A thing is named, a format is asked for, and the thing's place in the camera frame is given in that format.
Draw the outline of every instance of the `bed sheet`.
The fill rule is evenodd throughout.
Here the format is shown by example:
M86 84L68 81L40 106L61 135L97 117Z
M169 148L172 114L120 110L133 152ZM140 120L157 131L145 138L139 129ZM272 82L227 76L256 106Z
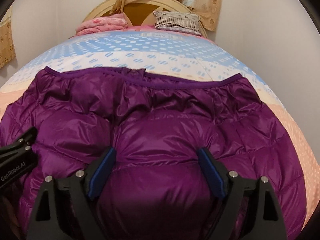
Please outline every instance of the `bed sheet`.
M189 34L141 28L73 37L29 62L0 88L0 118L6 106L23 94L45 66L58 72L101 66L145 68L150 73L204 82L241 73L282 122L296 148L306 184L305 223L315 210L320 199L320 167L303 133L268 85L214 42Z

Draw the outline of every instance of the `wooden headboard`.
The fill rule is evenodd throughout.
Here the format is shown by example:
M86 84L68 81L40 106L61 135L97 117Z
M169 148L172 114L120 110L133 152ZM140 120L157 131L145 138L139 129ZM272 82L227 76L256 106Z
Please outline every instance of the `wooden headboard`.
M110 10L116 0L106 0L96 8L94 8L84 19L91 20L96 17L109 16ZM128 25L143 26L155 24L156 17L153 11L177 11L181 13L192 13L186 6L176 0L139 0L124 6L124 14L126 15ZM207 33L200 23L202 35L206 38Z

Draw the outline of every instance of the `silver bolt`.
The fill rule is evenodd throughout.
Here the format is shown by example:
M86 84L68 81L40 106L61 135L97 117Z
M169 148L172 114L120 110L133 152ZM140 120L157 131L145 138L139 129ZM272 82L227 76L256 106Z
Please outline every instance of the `silver bolt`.
M76 176L77 176L78 178L81 178L83 175L84 175L84 171L77 171L77 172L76 172Z
M52 176L51 175L46 176L45 179L44 179L45 182L50 182L51 180L52 180Z
M269 181L269 179L268 179L268 177L266 177L266 176L262 176L262 177L261 177L261 181L262 181L263 183L267 183L267 182Z
M236 171L229 171L229 175L230 175L230 177L235 178L235 177L238 177L238 172L236 172Z

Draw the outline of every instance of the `purple puffer jacket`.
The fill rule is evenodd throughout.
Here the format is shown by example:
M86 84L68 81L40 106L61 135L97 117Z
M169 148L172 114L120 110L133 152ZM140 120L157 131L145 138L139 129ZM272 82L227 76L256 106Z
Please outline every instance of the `purple puffer jacket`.
M201 147L244 178L267 176L289 240L302 229L306 191L297 154L240 74L194 82L126 68L47 67L8 106L0 146L31 126L39 132L32 146L39 163L13 190L25 232L44 178L70 176L109 145L117 160L96 209L113 239L202 238L217 201L197 162Z

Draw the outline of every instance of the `floral pink blanket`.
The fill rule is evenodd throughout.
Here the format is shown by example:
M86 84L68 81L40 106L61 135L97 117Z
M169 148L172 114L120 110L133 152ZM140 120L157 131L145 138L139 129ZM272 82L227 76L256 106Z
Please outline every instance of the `floral pink blanket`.
M85 21L76 28L76 36L105 31L124 30L128 23L123 13Z

